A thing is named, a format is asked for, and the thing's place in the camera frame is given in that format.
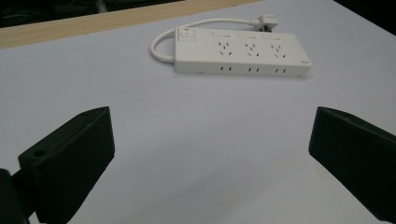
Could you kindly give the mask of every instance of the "wooden surface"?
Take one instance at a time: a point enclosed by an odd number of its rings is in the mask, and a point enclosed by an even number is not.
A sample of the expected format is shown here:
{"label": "wooden surface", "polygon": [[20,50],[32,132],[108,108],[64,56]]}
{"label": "wooden surface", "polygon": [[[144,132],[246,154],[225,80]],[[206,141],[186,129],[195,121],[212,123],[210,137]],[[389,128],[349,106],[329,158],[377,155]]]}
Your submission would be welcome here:
{"label": "wooden surface", "polygon": [[187,0],[0,29],[0,49],[186,16],[260,0]]}

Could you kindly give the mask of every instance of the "dark background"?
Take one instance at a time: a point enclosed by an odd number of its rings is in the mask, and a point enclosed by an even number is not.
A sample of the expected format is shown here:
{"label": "dark background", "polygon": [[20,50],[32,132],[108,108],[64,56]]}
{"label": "dark background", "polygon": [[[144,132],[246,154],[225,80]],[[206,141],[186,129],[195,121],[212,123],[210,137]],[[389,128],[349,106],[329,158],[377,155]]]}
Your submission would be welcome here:
{"label": "dark background", "polygon": [[361,15],[368,21],[382,27],[384,30],[396,35],[396,13],[391,1],[374,0],[334,0],[340,5]]}
{"label": "dark background", "polygon": [[[108,11],[146,7],[180,0],[105,0]],[[97,14],[94,0],[0,0],[0,27]]]}

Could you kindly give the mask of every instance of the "outlet socket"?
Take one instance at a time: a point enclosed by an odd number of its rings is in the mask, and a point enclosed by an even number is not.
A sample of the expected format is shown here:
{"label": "outlet socket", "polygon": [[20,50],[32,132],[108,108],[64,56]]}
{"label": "outlet socket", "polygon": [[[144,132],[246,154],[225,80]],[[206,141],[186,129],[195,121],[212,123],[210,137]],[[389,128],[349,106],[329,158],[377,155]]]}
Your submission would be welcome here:
{"label": "outlet socket", "polygon": [[175,38],[177,73],[303,77],[312,66],[292,34],[184,29]]}

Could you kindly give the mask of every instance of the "black plastic jaw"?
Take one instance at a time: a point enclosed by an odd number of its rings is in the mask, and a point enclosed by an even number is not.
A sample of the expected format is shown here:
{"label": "black plastic jaw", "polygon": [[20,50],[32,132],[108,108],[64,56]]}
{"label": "black plastic jaw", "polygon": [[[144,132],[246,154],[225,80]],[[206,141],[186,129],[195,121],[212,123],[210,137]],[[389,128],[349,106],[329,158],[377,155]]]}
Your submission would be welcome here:
{"label": "black plastic jaw", "polygon": [[346,112],[319,107],[309,153],[376,218],[396,223],[396,136]]}
{"label": "black plastic jaw", "polygon": [[35,211],[48,224],[67,223],[114,158],[110,110],[100,107],[81,113],[19,156],[21,169],[0,175],[0,189],[11,198],[0,201],[3,214],[19,214],[15,223],[26,223]]}

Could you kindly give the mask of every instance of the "white cable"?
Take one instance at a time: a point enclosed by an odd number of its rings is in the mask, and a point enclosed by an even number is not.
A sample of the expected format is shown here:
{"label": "white cable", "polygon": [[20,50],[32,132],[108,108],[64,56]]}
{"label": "white cable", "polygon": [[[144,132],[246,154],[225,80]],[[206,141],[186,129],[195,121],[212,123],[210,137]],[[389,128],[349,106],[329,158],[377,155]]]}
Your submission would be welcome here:
{"label": "white cable", "polygon": [[[189,24],[182,25],[182,27],[193,27],[193,26],[198,26],[198,25],[204,25],[204,24],[209,24],[209,23],[215,23],[215,22],[229,22],[229,23],[239,23],[239,24],[246,24],[246,25],[251,25],[251,26],[257,26],[260,24],[258,20],[236,20],[236,19],[211,19],[211,20],[205,20],[205,21],[196,21],[192,22]],[[160,62],[163,63],[174,63],[175,62],[175,57],[169,56],[169,55],[162,55],[155,51],[155,47],[160,43],[162,40],[165,38],[171,38],[175,36],[175,31],[176,29],[171,29],[166,32],[163,32],[161,35],[157,36],[150,45],[150,53],[151,55],[157,59]]]}

